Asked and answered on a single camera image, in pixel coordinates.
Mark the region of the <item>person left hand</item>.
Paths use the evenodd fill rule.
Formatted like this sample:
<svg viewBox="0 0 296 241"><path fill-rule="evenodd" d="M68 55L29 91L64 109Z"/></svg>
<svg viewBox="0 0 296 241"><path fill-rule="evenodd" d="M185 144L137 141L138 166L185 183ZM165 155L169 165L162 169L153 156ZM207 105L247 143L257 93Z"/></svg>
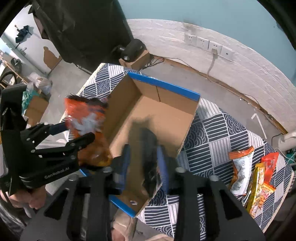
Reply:
<svg viewBox="0 0 296 241"><path fill-rule="evenodd" d="M25 190L18 190L14 195L8 196L8 192L6 192L6 196L13 207L22 208L27 204L30 208L40 209L46 202L46 186L37 188L32 193Z"/></svg>

